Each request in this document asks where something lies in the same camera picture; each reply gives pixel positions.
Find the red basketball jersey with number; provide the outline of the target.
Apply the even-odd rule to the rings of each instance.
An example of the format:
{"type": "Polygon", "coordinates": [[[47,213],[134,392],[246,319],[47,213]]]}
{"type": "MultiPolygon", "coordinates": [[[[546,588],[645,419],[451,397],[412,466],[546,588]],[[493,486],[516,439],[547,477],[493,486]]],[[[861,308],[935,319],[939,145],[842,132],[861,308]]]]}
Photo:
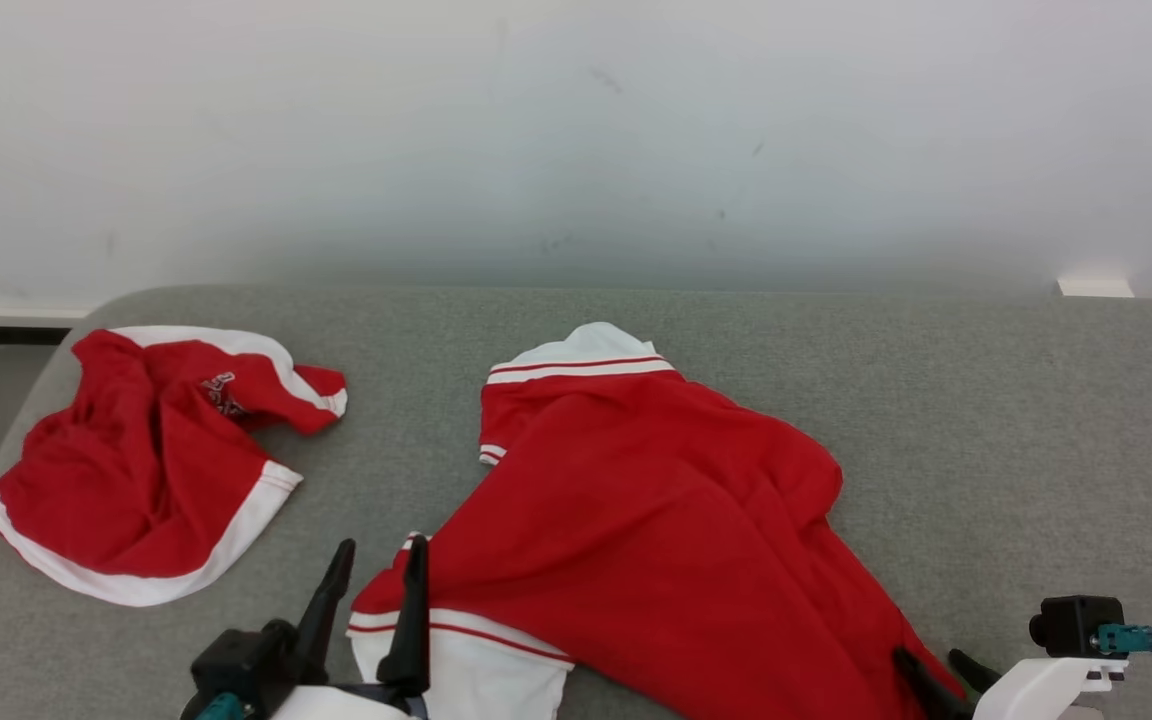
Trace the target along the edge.
{"type": "Polygon", "coordinates": [[[590,323],[498,364],[488,473],[429,538],[429,720],[556,720],[573,666],[685,720],[925,720],[964,697],[829,525],[812,437],[590,323]]]}

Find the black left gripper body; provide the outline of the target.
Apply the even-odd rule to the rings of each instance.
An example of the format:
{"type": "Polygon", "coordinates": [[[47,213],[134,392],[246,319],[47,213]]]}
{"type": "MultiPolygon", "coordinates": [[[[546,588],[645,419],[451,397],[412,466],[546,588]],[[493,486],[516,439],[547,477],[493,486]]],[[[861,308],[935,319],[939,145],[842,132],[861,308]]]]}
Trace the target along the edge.
{"type": "Polygon", "coordinates": [[[260,632],[225,630],[189,667],[195,683],[180,720],[215,694],[236,694],[247,720],[429,720],[424,698],[392,698],[374,683],[298,683],[297,629],[271,620],[260,632]]]}

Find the grey fabric sofa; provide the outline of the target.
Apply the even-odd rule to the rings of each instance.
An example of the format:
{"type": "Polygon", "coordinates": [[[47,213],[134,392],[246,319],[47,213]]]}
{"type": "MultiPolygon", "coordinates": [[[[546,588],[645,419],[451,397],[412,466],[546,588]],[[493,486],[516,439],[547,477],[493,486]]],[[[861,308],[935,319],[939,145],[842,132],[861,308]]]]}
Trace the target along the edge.
{"type": "Polygon", "coordinates": [[[128,609],[60,588],[0,538],[0,720],[177,720],[227,628],[296,620],[338,541],[364,583],[483,478],[494,364],[612,323],[687,378],[826,446],[838,533],[920,638],[1005,669],[1043,597],[1111,594],[1152,624],[1152,300],[198,286],[88,314],[274,338],[343,372],[343,420],[262,444],[303,483],[215,584],[128,609]]]}

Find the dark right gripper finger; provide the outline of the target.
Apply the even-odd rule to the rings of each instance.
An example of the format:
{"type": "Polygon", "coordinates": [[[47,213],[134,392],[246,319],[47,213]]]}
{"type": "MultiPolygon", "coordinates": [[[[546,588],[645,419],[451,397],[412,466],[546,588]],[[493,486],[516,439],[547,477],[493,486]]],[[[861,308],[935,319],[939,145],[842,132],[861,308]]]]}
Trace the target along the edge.
{"type": "Polygon", "coordinates": [[[893,665],[911,689],[925,720],[973,720],[973,705],[935,679],[929,666],[905,647],[893,651],[893,665]]]}
{"type": "Polygon", "coordinates": [[[1002,676],[961,650],[948,651],[948,666],[973,694],[986,694],[1002,676]]]}

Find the red shorts with white trim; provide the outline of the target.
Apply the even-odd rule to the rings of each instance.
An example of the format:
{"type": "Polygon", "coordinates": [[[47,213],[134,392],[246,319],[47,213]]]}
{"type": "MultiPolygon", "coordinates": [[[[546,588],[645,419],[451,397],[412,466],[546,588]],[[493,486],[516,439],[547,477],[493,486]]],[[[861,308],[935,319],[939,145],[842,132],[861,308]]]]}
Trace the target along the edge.
{"type": "Polygon", "coordinates": [[[346,377],[273,338],[196,325],[99,329],[71,346],[76,396],[0,477],[0,537],[70,591],[147,607],[215,582],[302,482],[256,441],[343,418],[346,377]]]}

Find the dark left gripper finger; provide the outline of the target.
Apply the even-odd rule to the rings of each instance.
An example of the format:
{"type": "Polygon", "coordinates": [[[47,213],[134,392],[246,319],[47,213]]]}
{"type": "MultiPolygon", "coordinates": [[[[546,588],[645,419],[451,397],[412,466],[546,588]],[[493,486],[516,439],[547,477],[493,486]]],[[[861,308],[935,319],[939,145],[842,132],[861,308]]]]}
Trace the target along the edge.
{"type": "Polygon", "coordinates": [[[332,561],[306,611],[297,626],[296,662],[298,683],[329,683],[326,652],[333,638],[333,626],[339,602],[343,600],[351,579],[356,541],[343,539],[338,544],[332,561]]]}
{"type": "Polygon", "coordinates": [[[403,570],[403,601],[389,655],[378,666],[378,680],[392,698],[417,698],[431,685],[429,538],[414,536],[403,570]]]}

